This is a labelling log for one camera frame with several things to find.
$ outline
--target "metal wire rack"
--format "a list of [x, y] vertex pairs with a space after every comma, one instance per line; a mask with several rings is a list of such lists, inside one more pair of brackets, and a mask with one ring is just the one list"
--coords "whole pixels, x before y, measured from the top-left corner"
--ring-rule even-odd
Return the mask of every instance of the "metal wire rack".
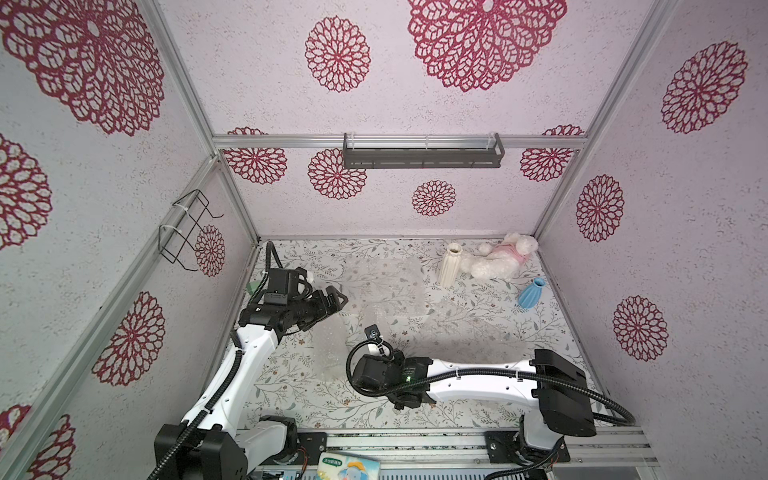
[[[190, 210], [193, 210], [196, 203], [200, 204], [203, 208], [200, 210], [200, 213], [195, 217], [193, 214], [190, 213]], [[181, 265], [181, 267], [187, 271], [190, 272], [197, 272], [197, 268], [188, 268], [184, 265], [184, 263], [181, 261], [181, 258], [179, 256], [181, 255], [182, 250], [184, 250], [184, 246], [188, 245], [189, 248], [192, 249], [192, 251], [196, 252], [194, 245], [189, 241], [189, 237], [192, 235], [192, 233], [195, 231], [195, 228], [202, 231], [203, 227], [200, 225], [200, 219], [204, 214], [210, 215], [211, 218], [221, 218], [224, 216], [224, 214], [221, 215], [214, 215], [211, 213], [211, 211], [208, 209], [208, 205], [210, 205], [210, 200], [205, 196], [202, 190], [196, 189], [190, 191], [188, 194], [185, 194], [175, 202], [173, 202], [174, 207], [178, 207], [182, 210], [184, 210], [185, 215], [182, 217], [182, 220], [186, 217], [189, 217], [192, 219], [193, 224], [190, 226], [189, 230], [184, 233], [184, 231], [179, 228], [180, 223], [178, 225], [160, 225], [157, 228], [157, 251], [160, 252], [160, 255], [162, 255], [165, 260], [168, 260], [171, 263], [178, 263]], [[168, 236], [165, 241], [163, 241], [163, 233], [166, 230], [170, 230], [170, 236]], [[168, 245], [174, 240], [174, 238], [180, 237], [182, 239], [181, 245], [179, 246], [179, 249], [176, 252], [172, 252], [168, 249]]]

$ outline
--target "blue vase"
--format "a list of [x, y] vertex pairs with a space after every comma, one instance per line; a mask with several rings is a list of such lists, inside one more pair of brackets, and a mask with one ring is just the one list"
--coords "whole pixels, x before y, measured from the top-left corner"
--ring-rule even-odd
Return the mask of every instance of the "blue vase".
[[533, 283], [525, 287], [518, 297], [518, 305], [528, 309], [533, 308], [541, 299], [541, 289], [544, 288], [547, 282], [540, 276], [533, 279]]

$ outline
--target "white vase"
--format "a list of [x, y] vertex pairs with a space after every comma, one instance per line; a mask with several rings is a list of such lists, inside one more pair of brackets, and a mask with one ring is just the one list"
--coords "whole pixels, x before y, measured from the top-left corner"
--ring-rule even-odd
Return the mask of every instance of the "white vase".
[[440, 286], [445, 288], [453, 286], [458, 274], [461, 256], [462, 246], [458, 243], [449, 243], [448, 247], [445, 248], [445, 255], [442, 256], [442, 264], [440, 265], [440, 277], [438, 277]]

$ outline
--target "cable clip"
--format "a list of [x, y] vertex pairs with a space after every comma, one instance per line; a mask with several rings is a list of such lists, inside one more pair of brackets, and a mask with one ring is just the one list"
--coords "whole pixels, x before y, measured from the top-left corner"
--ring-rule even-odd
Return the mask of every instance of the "cable clip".
[[189, 207], [185, 207], [182, 204], [175, 203], [175, 204], [173, 204], [173, 207], [179, 207], [180, 209], [184, 210], [185, 212], [190, 213], [190, 208]]
[[177, 229], [173, 225], [161, 225], [161, 227], [172, 228], [172, 229], [176, 230], [179, 233], [179, 235], [184, 235], [184, 232], [182, 232], [181, 230]]

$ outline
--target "red flower pattern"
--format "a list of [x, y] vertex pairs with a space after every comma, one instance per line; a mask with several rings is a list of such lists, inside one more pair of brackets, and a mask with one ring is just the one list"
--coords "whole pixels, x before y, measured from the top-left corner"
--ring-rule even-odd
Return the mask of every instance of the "red flower pattern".
[[614, 333], [621, 348], [638, 360], [656, 359], [667, 348], [667, 322], [658, 307], [642, 296], [630, 296], [614, 312]]
[[346, 18], [326, 17], [304, 42], [312, 76], [331, 91], [350, 91], [365, 80], [370, 48], [360, 28]]
[[29, 405], [14, 405], [0, 413], [0, 452], [29, 412]]
[[206, 225], [197, 235], [194, 255], [197, 265], [207, 276], [216, 276], [224, 267], [224, 238], [219, 229]]
[[[230, 135], [266, 135], [258, 128], [242, 127]], [[232, 171], [255, 184], [271, 184], [286, 174], [285, 150], [282, 148], [237, 148], [225, 150], [224, 158]]]
[[38, 161], [0, 134], [0, 250], [36, 237], [51, 210], [51, 188]]
[[419, 185], [411, 197], [413, 208], [425, 217], [444, 214], [456, 200], [456, 190], [448, 182], [430, 180]]
[[368, 178], [365, 170], [344, 168], [344, 156], [338, 148], [317, 152], [310, 161], [308, 175], [315, 190], [337, 200], [360, 193]]
[[163, 68], [132, 0], [0, 0], [3, 45], [40, 89], [106, 133], [149, 130]]
[[528, 67], [568, 10], [565, 0], [409, 0], [408, 31], [427, 74], [488, 90]]
[[[544, 135], [582, 135], [584, 131], [574, 125], [558, 125], [544, 132]], [[529, 148], [520, 159], [520, 171], [523, 175], [545, 182], [563, 174], [565, 166], [574, 151], [568, 148]]]
[[597, 175], [589, 181], [576, 203], [576, 223], [591, 242], [607, 239], [618, 228], [624, 215], [624, 192], [608, 175]]
[[26, 480], [62, 480], [72, 468], [72, 454], [75, 428], [70, 423], [70, 416], [63, 415], [54, 430], [45, 441], [45, 446], [35, 457], [27, 473]]
[[712, 44], [685, 61], [667, 86], [661, 117], [684, 134], [701, 130], [724, 114], [739, 96], [747, 62], [736, 43]]
[[163, 308], [149, 292], [141, 292], [91, 371], [101, 383], [127, 386], [149, 371], [164, 336]]

